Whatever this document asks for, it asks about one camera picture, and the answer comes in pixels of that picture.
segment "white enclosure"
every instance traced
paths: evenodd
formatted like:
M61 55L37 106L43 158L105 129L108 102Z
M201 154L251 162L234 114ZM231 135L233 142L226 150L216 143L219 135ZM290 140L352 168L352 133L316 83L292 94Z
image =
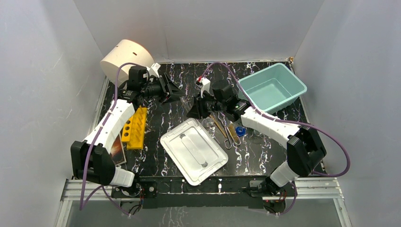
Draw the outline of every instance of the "white enclosure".
M90 127L100 60L122 39L156 62L294 57L311 123L339 138L353 226L399 226L401 2L3 0L1 226L53 226L70 146ZM329 173L345 167L323 137Z

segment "metal frame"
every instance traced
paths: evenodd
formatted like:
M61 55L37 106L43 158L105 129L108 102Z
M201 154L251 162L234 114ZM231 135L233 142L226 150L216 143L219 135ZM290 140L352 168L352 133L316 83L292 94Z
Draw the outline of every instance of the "metal frame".
M287 60L290 65L290 69L294 72L291 61ZM103 83L102 91L100 93L100 97L96 106L96 110L93 117L93 122L89 129L91 132L94 127L97 125L99 120L100 111L103 106L103 101L106 95L106 90L109 84L109 79L105 78ZM304 101L301 98L301 103L303 105L304 113L306 116L306 120L309 122L308 115L304 108ZM295 180L295 185L297 188L298 196L296 199L333 199L334 204L336 206L337 214L340 219L340 223L342 227L351 227L351 221L349 219L347 209L344 204L344 196L342 194L340 185L337 181L337 178L333 177L307 177L307 178L298 178ZM88 196L96 187L99 185L96 183L87 182L85 189L85 198ZM65 227L67 225L68 217L70 215L70 210L73 201L79 201L81 194L82 180L66 180L64 185L64 190L61 196L61 205L57 217L56 227ZM105 186L106 191L111 194L112 187ZM263 200L274 200L276 197L263 197ZM91 197L91 200L96 201L108 201L108 198L104 195L103 191L97 191ZM139 198L122 198L115 199L116 201L139 201Z

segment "white tray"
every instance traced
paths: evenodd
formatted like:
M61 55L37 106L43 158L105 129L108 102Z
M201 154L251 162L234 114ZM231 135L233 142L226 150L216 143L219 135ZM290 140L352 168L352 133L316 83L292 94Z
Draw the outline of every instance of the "white tray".
M164 134L160 142L191 185L199 185L228 161L224 150L192 118Z

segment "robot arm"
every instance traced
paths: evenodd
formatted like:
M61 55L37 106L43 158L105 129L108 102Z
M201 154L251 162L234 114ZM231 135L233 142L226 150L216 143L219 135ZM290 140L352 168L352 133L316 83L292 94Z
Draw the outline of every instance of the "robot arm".
M209 82L207 79L201 79L199 83ZM316 130L296 124L276 122L261 116L247 100L239 99L224 80L213 83L212 90L214 96L208 89L202 89L202 94L194 97L194 105L187 117L202 119L208 117L211 112L223 112L230 121L240 120L243 126L269 136L287 149L287 161L266 177L264 182L250 182L249 189L252 196L277 194L288 182L299 176L310 175L326 155Z
M107 122L103 125L105 115L83 141L75 141L72 144L72 168L76 178L82 179L89 146L94 142L99 129L103 128L94 142L89 159L87 180L101 185L132 186L135 174L115 167L111 159L110 152L115 138L127 120L134 115L134 109L138 108L145 98L160 98L159 102L164 104L177 101L185 94L172 83L166 74L149 76L148 70L145 67L132 66L129 70L128 80L124 82L123 86L120 86L117 104Z

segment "blue cap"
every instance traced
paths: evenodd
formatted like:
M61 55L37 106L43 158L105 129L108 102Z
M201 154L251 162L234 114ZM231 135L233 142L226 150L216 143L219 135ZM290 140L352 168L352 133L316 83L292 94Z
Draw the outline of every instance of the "blue cap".
M245 135L246 130L245 130L244 127L238 126L238 127L235 128L235 132L237 133L237 135L239 137L241 137L241 136Z

